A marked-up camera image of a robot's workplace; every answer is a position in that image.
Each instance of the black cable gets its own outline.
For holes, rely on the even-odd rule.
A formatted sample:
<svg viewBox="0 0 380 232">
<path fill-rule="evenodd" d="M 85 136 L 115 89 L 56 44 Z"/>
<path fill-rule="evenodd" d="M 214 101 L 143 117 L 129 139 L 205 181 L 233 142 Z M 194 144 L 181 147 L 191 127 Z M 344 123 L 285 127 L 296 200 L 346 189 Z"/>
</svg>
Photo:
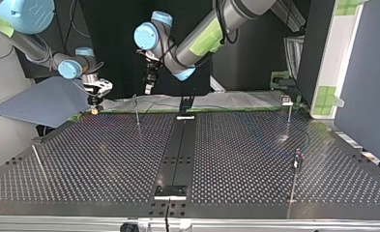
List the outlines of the black cable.
<svg viewBox="0 0 380 232">
<path fill-rule="evenodd" d="M 60 35 L 60 41 L 62 43 L 62 48 L 63 48 L 63 52 L 66 52 L 66 48 L 64 47 L 64 38 L 63 38 L 63 32 L 61 30 L 61 24 L 60 24 L 60 21 L 59 21 L 59 16 L 57 15 L 57 5 L 56 5 L 56 1 L 53 1 L 54 2 L 54 17 L 56 18 L 56 21 L 57 21 L 57 27 L 59 29 L 59 35 Z"/>
<path fill-rule="evenodd" d="M 87 34 L 81 32 L 81 31 L 75 26 L 75 23 L 74 23 L 73 18 L 74 18 L 74 16 L 73 16 L 72 13 L 70 12 L 70 21 L 72 22 L 72 27 L 73 27 L 73 29 L 74 29 L 78 34 L 80 34 L 81 36 L 86 37 L 86 38 L 90 38 L 89 35 L 87 35 Z"/>
<path fill-rule="evenodd" d="M 156 30 L 157 30 L 157 34 L 161 35 L 161 34 L 160 34 L 160 31 L 159 31 L 159 28 L 157 27 L 157 25 L 154 25 L 154 27 L 155 27 Z M 163 64 L 165 64 L 165 56 L 168 54 L 168 52 L 171 51 L 171 49 L 172 49 L 172 47 L 173 47 L 174 45 L 170 46 L 170 45 L 169 45 L 169 41 L 168 41 L 168 42 L 167 42 L 167 43 L 168 43 L 168 49 L 167 49 L 166 51 L 164 51 L 162 36 L 160 36 L 160 43 L 161 43 L 161 52 L 162 52 L 161 57 L 160 57 L 160 62 L 162 62 Z"/>
<path fill-rule="evenodd" d="M 230 44 L 234 44 L 238 41 L 239 29 L 235 31 L 236 34 L 235 34 L 234 40 L 231 40 L 226 30 L 226 21 L 225 21 L 225 12 L 224 12 L 225 4 L 226 4 L 226 0 L 216 0 L 217 19 L 219 22 L 220 30 L 222 31 L 222 40 L 220 41 L 220 43 L 225 44 L 225 40 L 227 40 Z"/>
<path fill-rule="evenodd" d="M 73 4 L 73 8 L 72 8 L 72 18 L 70 20 L 69 29 L 67 30 L 66 39 L 64 40 L 64 52 L 66 52 L 68 55 L 70 55 L 70 53 L 69 53 L 69 50 L 67 49 L 67 43 L 69 42 L 70 33 L 72 31 L 72 28 L 73 28 L 73 21 L 74 21 L 75 10 L 77 8 L 77 4 L 78 4 L 78 0 L 75 0 L 75 2 Z"/>
<path fill-rule="evenodd" d="M 6 57 L 8 57 L 8 56 L 10 56 L 10 55 L 13 53 L 13 50 L 15 50 L 15 47 L 14 47 L 14 46 L 12 46 L 12 49 L 9 51 L 9 53 L 7 53 L 7 54 L 4 55 L 4 56 L 1 56 L 1 57 L 0 57 L 0 60 L 3 59 L 3 58 L 6 58 Z"/>
<path fill-rule="evenodd" d="M 168 212 L 169 212 L 169 202 L 168 202 L 168 206 L 166 207 L 166 214 L 165 214 L 165 231 L 166 232 L 169 232 Z"/>
<path fill-rule="evenodd" d="M 193 68 L 199 68 L 201 66 L 203 66 L 205 63 L 207 63 L 207 61 L 210 60 L 210 58 L 213 56 L 214 53 L 212 52 L 209 52 L 206 56 L 204 56 L 203 59 L 201 59 L 200 61 L 198 61 L 197 64 L 195 64 L 195 66 Z"/>
</svg>

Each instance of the metal rod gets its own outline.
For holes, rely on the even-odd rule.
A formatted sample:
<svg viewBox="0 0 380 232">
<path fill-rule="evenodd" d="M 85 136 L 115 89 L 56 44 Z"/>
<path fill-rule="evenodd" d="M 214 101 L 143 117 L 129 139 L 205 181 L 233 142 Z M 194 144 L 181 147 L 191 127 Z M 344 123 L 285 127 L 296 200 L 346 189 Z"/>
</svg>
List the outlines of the metal rod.
<svg viewBox="0 0 380 232">
<path fill-rule="evenodd" d="M 137 95 L 134 95 L 133 98 L 134 98 L 134 104 L 135 104 L 135 117 L 137 118 L 137 124 L 139 125 L 139 113 L 138 113 Z"/>
<path fill-rule="evenodd" d="M 42 164 L 42 160 L 40 159 L 39 157 L 39 153 L 37 152 L 37 148 L 35 145 L 32 145 L 32 149 L 33 149 L 33 152 L 35 153 L 35 156 L 36 156 L 36 159 L 37 159 L 37 162 L 39 163 L 40 166 L 43 166 Z"/>
<path fill-rule="evenodd" d="M 288 124 L 290 124 L 290 123 L 291 123 L 291 116 L 292 116 L 292 106 L 293 106 L 293 104 L 289 106 Z"/>
<path fill-rule="evenodd" d="M 293 177 L 292 190 L 291 190 L 291 195 L 290 195 L 290 198 L 289 198 L 288 214 L 287 214 L 286 218 L 290 218 L 292 204 L 295 203 L 294 196 L 295 196 L 295 186 L 296 186 L 296 180 L 297 179 L 298 179 L 298 168 L 295 168 L 295 174 L 294 174 L 294 177 Z"/>
</svg>

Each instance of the white wall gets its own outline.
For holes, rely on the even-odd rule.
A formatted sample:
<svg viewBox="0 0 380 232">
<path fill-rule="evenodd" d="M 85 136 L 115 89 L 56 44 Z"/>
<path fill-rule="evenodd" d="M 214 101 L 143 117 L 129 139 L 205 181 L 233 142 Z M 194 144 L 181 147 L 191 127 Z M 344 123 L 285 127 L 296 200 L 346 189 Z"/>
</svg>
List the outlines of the white wall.
<svg viewBox="0 0 380 232">
<path fill-rule="evenodd" d="M 311 116 L 315 119 L 334 119 L 336 116 L 336 106 L 328 116 L 314 115 L 313 110 L 320 86 L 336 86 L 336 97 L 340 98 L 363 8 L 360 5 L 354 15 L 333 17 L 311 108 Z"/>
<path fill-rule="evenodd" d="M 8 54 L 11 48 L 12 46 L 0 37 L 0 57 Z M 0 102 L 30 86 L 15 52 L 0 60 Z M 36 135 L 35 125 L 0 117 L 0 165 L 26 149 Z"/>
</svg>

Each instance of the cable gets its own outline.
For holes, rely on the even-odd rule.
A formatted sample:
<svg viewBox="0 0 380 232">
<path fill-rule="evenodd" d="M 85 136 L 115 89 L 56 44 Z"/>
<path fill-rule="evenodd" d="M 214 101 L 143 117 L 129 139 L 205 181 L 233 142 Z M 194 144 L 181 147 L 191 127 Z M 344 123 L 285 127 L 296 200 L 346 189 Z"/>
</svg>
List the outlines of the cable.
<svg viewBox="0 0 380 232">
<path fill-rule="evenodd" d="M 156 28 L 156 30 L 157 30 L 157 34 L 159 34 L 160 35 L 160 31 L 159 31 L 159 28 L 156 26 L 156 25 L 154 25 L 155 26 L 155 28 Z M 166 56 L 166 54 L 168 54 L 168 52 L 170 52 L 171 51 L 171 48 L 173 47 L 173 45 L 172 46 L 169 46 L 169 41 L 168 41 L 168 46 L 169 46 L 169 48 L 168 48 L 168 50 L 165 52 L 164 51 L 164 49 L 163 49 L 163 40 L 162 40 L 162 36 L 160 36 L 160 43 L 161 43 L 161 51 L 162 51 L 162 55 L 161 55 L 161 58 L 160 58 L 160 62 L 162 63 L 162 64 L 165 64 L 165 56 Z"/>
<path fill-rule="evenodd" d="M 70 37 L 70 33 L 72 31 L 72 28 L 73 28 L 73 20 L 74 20 L 74 16 L 75 16 L 75 9 L 77 8 L 77 4 L 78 4 L 78 0 L 75 0 L 74 1 L 74 4 L 71 5 L 70 7 L 70 10 L 71 10 L 71 20 L 70 20 L 70 25 L 69 25 L 69 29 L 67 30 L 67 33 L 66 33 L 66 39 L 64 40 L 64 51 L 70 55 L 69 53 L 69 50 L 67 49 L 67 43 L 69 42 L 69 37 Z"/>
<path fill-rule="evenodd" d="M 59 36 L 60 36 L 60 42 L 61 42 L 61 45 L 62 45 L 62 48 L 63 48 L 63 51 L 65 50 L 64 48 L 64 38 L 63 38 L 63 32 L 61 30 L 61 24 L 60 24 L 60 21 L 59 21 L 59 16 L 57 15 L 57 5 L 56 5 L 56 1 L 53 1 L 54 2 L 54 17 L 56 18 L 56 21 L 57 21 L 57 27 L 59 29 Z"/>
<path fill-rule="evenodd" d="M 169 213 L 169 203 L 168 202 L 168 206 L 166 207 L 166 214 L 165 214 L 165 231 L 166 232 L 169 232 L 169 223 L 168 223 L 168 213 Z"/>
<path fill-rule="evenodd" d="M 1 56 L 1 57 L 0 57 L 0 60 L 6 58 L 6 57 L 8 57 L 8 56 L 10 56 L 10 55 L 13 53 L 14 50 L 15 50 L 15 47 L 12 46 L 12 49 L 9 51 L 9 53 L 7 53 L 6 55 Z"/>
<path fill-rule="evenodd" d="M 225 40 L 227 40 L 230 44 L 234 44 L 238 41 L 239 37 L 239 29 L 235 30 L 235 38 L 234 40 L 231 40 L 229 37 L 228 31 L 226 30 L 226 21 L 225 21 L 225 8 L 226 0 L 216 0 L 216 12 L 217 12 L 217 19 L 219 22 L 220 30 L 222 31 L 222 40 L 220 41 L 221 44 L 225 44 Z"/>
<path fill-rule="evenodd" d="M 104 61 L 99 62 L 94 68 L 88 70 L 86 74 L 95 73 L 104 66 Z"/>
<path fill-rule="evenodd" d="M 29 57 L 28 55 L 26 55 L 26 58 L 27 58 L 27 60 L 29 60 L 30 62 L 32 62 L 36 65 L 41 65 L 41 64 L 48 61 L 48 67 L 49 67 L 49 70 L 51 71 L 53 69 L 53 63 L 54 63 L 53 52 L 51 51 L 50 46 L 45 42 L 45 40 L 42 37 L 40 37 L 39 35 L 35 35 L 35 37 L 44 46 L 44 49 L 45 49 L 44 58 L 41 60 L 34 60 L 31 57 Z"/>
<path fill-rule="evenodd" d="M 90 38 L 89 35 L 85 34 L 85 33 L 82 33 L 76 26 L 75 26 L 75 23 L 73 21 L 73 15 L 72 15 L 72 8 L 73 8 L 73 5 L 75 3 L 76 0 L 73 0 L 72 3 L 70 4 L 70 9 L 69 9 L 69 16 L 70 16 L 70 22 L 72 24 L 72 27 L 73 29 L 78 33 L 80 34 L 81 36 L 83 37 L 87 37 L 87 38 Z"/>
</svg>

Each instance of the metal plate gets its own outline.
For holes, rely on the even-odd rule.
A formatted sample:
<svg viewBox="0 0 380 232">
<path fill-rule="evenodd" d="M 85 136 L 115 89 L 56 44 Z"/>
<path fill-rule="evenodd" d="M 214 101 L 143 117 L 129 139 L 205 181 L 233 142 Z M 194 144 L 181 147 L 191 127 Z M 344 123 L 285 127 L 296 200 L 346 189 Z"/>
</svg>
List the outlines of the metal plate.
<svg viewBox="0 0 380 232">
<path fill-rule="evenodd" d="M 29 150 L 0 167 L 0 215 L 380 220 L 380 168 L 306 114 L 174 116 L 83 117 L 37 146 L 43 165 Z M 159 180 L 188 200 L 154 201 Z"/>
<path fill-rule="evenodd" d="M 140 126 L 135 115 L 84 116 L 37 147 L 43 165 L 25 154 L 1 167 L 0 204 L 25 204 L 14 214 L 147 217 L 173 125 L 174 115 L 146 115 Z"/>
<path fill-rule="evenodd" d="M 188 217 L 380 219 L 380 169 L 306 115 L 203 113 L 196 126 Z"/>
</svg>

